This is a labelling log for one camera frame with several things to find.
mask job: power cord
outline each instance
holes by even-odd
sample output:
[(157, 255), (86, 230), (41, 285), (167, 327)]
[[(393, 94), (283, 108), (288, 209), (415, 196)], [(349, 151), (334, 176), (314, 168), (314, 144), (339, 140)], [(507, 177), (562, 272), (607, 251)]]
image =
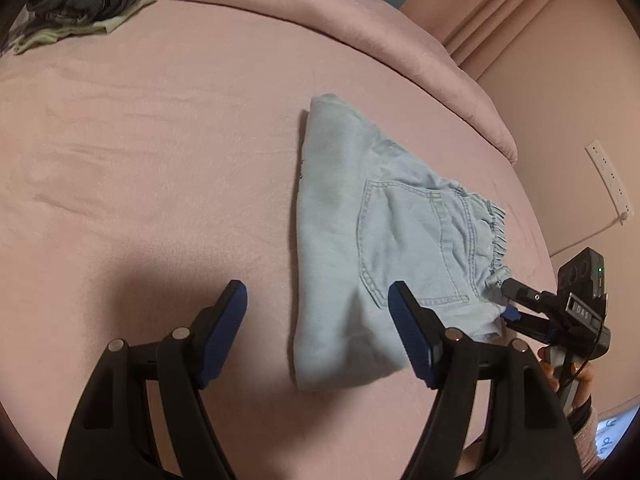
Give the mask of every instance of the power cord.
[(627, 220), (629, 218), (629, 213), (627, 213), (626, 211), (623, 211), (621, 215), (617, 216), (614, 220), (612, 220), (611, 222), (609, 222), (607, 225), (605, 225), (602, 229), (597, 230), (594, 233), (591, 233), (588, 236), (585, 236), (584, 238), (581, 238), (580, 240), (578, 240), (577, 242), (574, 242), (572, 244), (569, 244), (561, 249), (558, 249), (557, 251), (554, 251), (553, 253), (551, 253), (549, 255), (550, 258), (553, 258), (554, 256), (564, 252), (567, 249), (571, 249), (572, 247), (581, 244), (585, 241), (587, 241), (589, 238), (593, 238), (595, 235), (599, 235), (600, 233), (606, 231), (607, 229), (609, 229), (610, 227), (613, 227), (615, 224), (617, 224), (618, 222), (624, 222), (625, 220)]
[(562, 386), (562, 388), (560, 388), (561, 390), (564, 390), (566, 387), (568, 387), (571, 383), (573, 383), (578, 378), (578, 376), (584, 370), (584, 367), (593, 357), (593, 353), (596, 351), (596, 348), (598, 347), (598, 343), (600, 342), (600, 336), (602, 335), (602, 329), (604, 327), (604, 320), (606, 317), (607, 317), (606, 314), (602, 317), (602, 321), (600, 322), (600, 329), (598, 330), (598, 335), (596, 336), (596, 341), (593, 344), (593, 347), (591, 348), (591, 352), (589, 352), (588, 357), (580, 365), (580, 368), (576, 370), (575, 374), (573, 374), (569, 379), (566, 380), (566, 383)]

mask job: power strip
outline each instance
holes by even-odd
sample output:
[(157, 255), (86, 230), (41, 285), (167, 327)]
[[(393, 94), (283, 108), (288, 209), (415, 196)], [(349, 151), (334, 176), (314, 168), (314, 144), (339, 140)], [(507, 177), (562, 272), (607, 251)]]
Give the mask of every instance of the power strip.
[(625, 185), (622, 183), (620, 174), (610, 160), (609, 155), (607, 155), (600, 142), (597, 140), (594, 140), (585, 148), (585, 150), (589, 153), (591, 160), (596, 165), (598, 173), (602, 177), (602, 181), (609, 190), (609, 195), (616, 207), (618, 217), (621, 220), (631, 218), (634, 215), (631, 200), (629, 200), (629, 197), (626, 194)]

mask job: light green fabric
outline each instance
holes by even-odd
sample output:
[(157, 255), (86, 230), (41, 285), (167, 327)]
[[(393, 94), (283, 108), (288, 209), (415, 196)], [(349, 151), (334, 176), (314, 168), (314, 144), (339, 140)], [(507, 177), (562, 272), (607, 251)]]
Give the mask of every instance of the light green fabric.
[(142, 7), (148, 6), (155, 1), (156, 0), (138, 0), (122, 14), (109, 18), (108, 20), (104, 20), (103, 22), (93, 22), (88, 25), (64, 25), (61, 27), (41, 28), (27, 38), (20, 38), (14, 46), (14, 53), (22, 54), (32, 46), (55, 43), (57, 40), (62, 40), (67, 36), (83, 36), (85, 34), (95, 33), (109, 34), (112, 30), (115, 30), (126, 22)]

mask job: back pocket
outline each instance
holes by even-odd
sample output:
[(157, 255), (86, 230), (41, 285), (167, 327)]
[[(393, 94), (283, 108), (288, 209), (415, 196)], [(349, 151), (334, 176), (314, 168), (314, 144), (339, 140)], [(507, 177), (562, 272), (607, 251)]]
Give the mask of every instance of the back pocket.
[(356, 233), (360, 277), (380, 308), (396, 280), (422, 306), (469, 301), (452, 255), (452, 229), (439, 191), (367, 180)]

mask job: pocket stitching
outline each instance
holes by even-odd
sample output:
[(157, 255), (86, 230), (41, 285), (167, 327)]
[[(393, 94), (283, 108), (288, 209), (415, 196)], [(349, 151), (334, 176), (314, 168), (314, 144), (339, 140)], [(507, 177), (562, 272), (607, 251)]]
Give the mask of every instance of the pocket stitching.
[(462, 204), (462, 209), (465, 211), (466, 230), (469, 231), (469, 254), (467, 256), (469, 267), (469, 283), (471, 290), (476, 295), (476, 298), (482, 302), (487, 302), (485, 298), (480, 295), (478, 286), (476, 285), (476, 243), (478, 242), (478, 234), (476, 233), (476, 226), (471, 221), (471, 212), (469, 211), (469, 204), (462, 196), (463, 190), (456, 189), (456, 196)]
[[(365, 191), (362, 200), (362, 206), (360, 207), (360, 213), (358, 215), (358, 221), (356, 224), (356, 244), (358, 246), (358, 267), (360, 269), (360, 278), (365, 286), (365, 288), (369, 291), (369, 293), (373, 296), (374, 301), (378, 304), (379, 308), (385, 308), (385, 300), (382, 292), (379, 290), (378, 286), (373, 280), (372, 275), (368, 271), (367, 267), (364, 264), (364, 257), (362, 254), (362, 231), (364, 220), (367, 217), (367, 213), (369, 211), (369, 202), (371, 199), (371, 191), (373, 187), (399, 187), (406, 191), (412, 192), (414, 194), (420, 195), (424, 198), (427, 198), (432, 208), (434, 207), (432, 200), (434, 197), (440, 198), (442, 196), (441, 192), (436, 190), (421, 190), (415, 189), (407, 184), (403, 184), (402, 182), (394, 182), (394, 181), (386, 181), (386, 182), (377, 182), (370, 179), (365, 181)], [(451, 285), (453, 285), (455, 291), (458, 293), (457, 296), (443, 296), (441, 298), (416, 298), (416, 301), (420, 306), (434, 306), (441, 304), (451, 304), (451, 303), (468, 303), (469, 297), (466, 294), (460, 294), (456, 283), (454, 282), (449, 267), (444, 260), (444, 254), (442, 253), (442, 223), (440, 220), (440, 216), (437, 211), (434, 211), (436, 218), (438, 218), (438, 225), (440, 226), (440, 255), (442, 257), (443, 264), (445, 269), (447, 269), (447, 274), (449, 275), (449, 279), (451, 280)]]
[(456, 294), (460, 296), (460, 291), (458, 290), (458, 286), (456, 285), (456, 282), (453, 281), (453, 276), (451, 275), (451, 271), (449, 270), (447, 261), (444, 259), (444, 252), (442, 252), (442, 239), (444, 238), (444, 229), (442, 228), (442, 219), (440, 218), (438, 210), (436, 209), (433, 196), (429, 197), (429, 203), (431, 204), (431, 209), (433, 209), (434, 215), (436, 215), (436, 218), (438, 219), (438, 228), (440, 229), (440, 240), (438, 241), (438, 248), (440, 249), (440, 257), (442, 258), (442, 264), (444, 265), (444, 268), (447, 269), (447, 274), (449, 275), (449, 279), (451, 280), (451, 285), (453, 285), (453, 288), (456, 291)]

